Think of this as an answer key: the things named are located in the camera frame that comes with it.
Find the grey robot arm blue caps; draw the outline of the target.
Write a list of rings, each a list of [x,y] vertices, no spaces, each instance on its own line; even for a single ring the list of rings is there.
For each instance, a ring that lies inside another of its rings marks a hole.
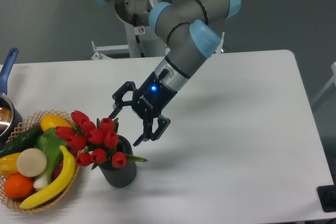
[[[191,0],[175,6],[172,0],[95,0],[115,3],[115,11],[129,29],[129,52],[136,57],[162,55],[163,59],[137,88],[126,82],[114,94],[115,118],[125,106],[143,121],[135,141],[159,139],[170,120],[162,110],[214,53],[222,39],[209,25],[237,14],[242,0]]]

